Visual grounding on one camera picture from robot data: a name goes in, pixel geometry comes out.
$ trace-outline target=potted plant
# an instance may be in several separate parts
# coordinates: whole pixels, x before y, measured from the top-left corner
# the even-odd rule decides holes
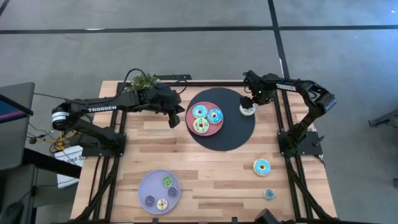
[[[142,90],[144,88],[151,88],[153,84],[160,83],[160,80],[156,77],[154,73],[147,74],[145,77],[143,74],[134,75],[131,80],[130,90]]]

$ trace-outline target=wooden tabletop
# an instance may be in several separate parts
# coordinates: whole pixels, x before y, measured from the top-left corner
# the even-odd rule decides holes
[[[103,82],[99,97],[114,96],[117,83]],[[190,100],[206,89],[209,88],[188,87],[181,94],[181,106],[187,108]],[[242,87],[230,89],[247,95]],[[307,107],[300,95],[289,93],[288,96],[294,122],[300,121],[307,113]],[[280,105],[284,125],[288,127],[282,97]],[[118,114],[116,123],[120,122],[121,113]],[[187,131],[185,113],[179,116],[181,123],[170,129],[168,116],[149,111],[127,114],[127,143],[119,165],[112,222],[151,222],[154,217],[160,222],[230,222],[231,217],[252,222],[264,208],[279,220],[294,219],[285,162],[277,143],[279,129],[274,104],[256,108],[256,127],[251,138],[245,145],[227,152],[212,151],[199,145]],[[105,127],[109,126],[110,119],[110,112],[96,113],[94,122]],[[271,163],[272,170],[267,177],[257,176],[252,169],[258,158]],[[84,162],[71,218],[78,216],[87,206],[96,160],[97,157],[90,157]],[[323,164],[313,156],[302,156],[302,160],[309,191],[323,209],[335,217]],[[95,186],[98,185],[100,169],[101,166]],[[179,203],[165,215],[147,213],[138,200],[141,179],[154,169],[171,170],[182,188]],[[265,189],[274,190],[273,201],[263,197]],[[305,217],[302,194],[298,188],[297,192],[301,214]],[[100,218],[104,217],[107,192],[104,198]]]

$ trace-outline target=purple plate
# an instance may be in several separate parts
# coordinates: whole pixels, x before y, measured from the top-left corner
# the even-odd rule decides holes
[[[178,193],[177,196],[174,198],[170,198],[167,195],[167,189],[168,187],[163,186],[163,178],[169,176],[173,179],[173,185],[174,187],[177,188]],[[178,200],[180,199],[180,182],[176,178],[176,176],[168,171],[168,170],[153,170],[141,180],[138,186],[138,199],[139,203],[141,204],[141,207],[145,209],[145,211],[154,214],[154,215],[160,215],[160,214],[165,214],[171,209],[174,208],[174,206],[177,204]],[[155,197],[155,204],[152,207],[149,207],[145,203],[145,198],[148,195],[153,195]],[[167,208],[163,211],[160,211],[156,207],[156,203],[159,199],[166,199],[167,200]]]

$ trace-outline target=donut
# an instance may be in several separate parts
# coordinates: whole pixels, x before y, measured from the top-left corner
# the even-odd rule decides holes
[[[275,192],[271,189],[267,189],[264,191],[264,197],[267,200],[273,200],[275,198]]]
[[[239,110],[240,112],[245,115],[245,116],[251,116],[254,114],[254,112],[256,111],[256,107],[253,105],[253,107],[250,107],[248,109],[244,109],[242,107],[242,105],[239,106]]]
[[[178,190],[176,187],[173,186],[173,187],[167,189],[167,195],[170,198],[174,198],[175,196],[177,196],[177,194],[178,194]]]
[[[264,177],[271,171],[271,165],[265,159],[258,159],[254,161],[253,169],[257,175]]]
[[[205,118],[198,118],[193,122],[193,129],[199,134],[206,133],[209,127],[210,124]]]
[[[148,196],[145,198],[145,204],[146,204],[148,207],[154,206],[154,204],[155,204],[155,197],[154,197],[153,195],[148,195]]]
[[[220,109],[214,108],[209,110],[209,113],[207,114],[207,120],[211,124],[218,124],[222,119],[223,119],[223,113],[221,112]]]
[[[159,209],[160,211],[163,211],[167,208],[167,200],[166,199],[160,199],[157,201],[156,203],[156,207],[157,209]]]
[[[165,176],[163,178],[163,186],[165,187],[170,187],[171,185],[173,185],[173,178],[169,177],[169,176]]]
[[[206,118],[207,108],[203,105],[196,105],[193,108],[192,113],[194,118]]]

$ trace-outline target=concrete floor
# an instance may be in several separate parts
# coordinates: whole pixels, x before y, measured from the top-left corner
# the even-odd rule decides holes
[[[280,26],[398,24],[394,0],[278,0],[275,8]],[[3,30],[232,25],[271,26],[267,1],[11,0],[0,17]],[[281,33],[290,76],[314,80],[338,99],[315,123],[326,135],[322,146],[338,216],[396,223],[397,133],[388,126],[371,129],[368,119],[398,107],[398,30]],[[1,86],[32,81],[39,93],[90,98],[103,80],[121,80],[133,67],[194,79],[241,79],[249,69],[282,74],[273,31],[0,35]],[[51,109],[59,103],[35,96],[31,123],[50,129]],[[49,154],[47,145],[28,147]],[[55,181],[55,174],[39,174],[39,184]],[[42,192],[58,204],[40,207],[37,223],[66,221],[75,189]]]

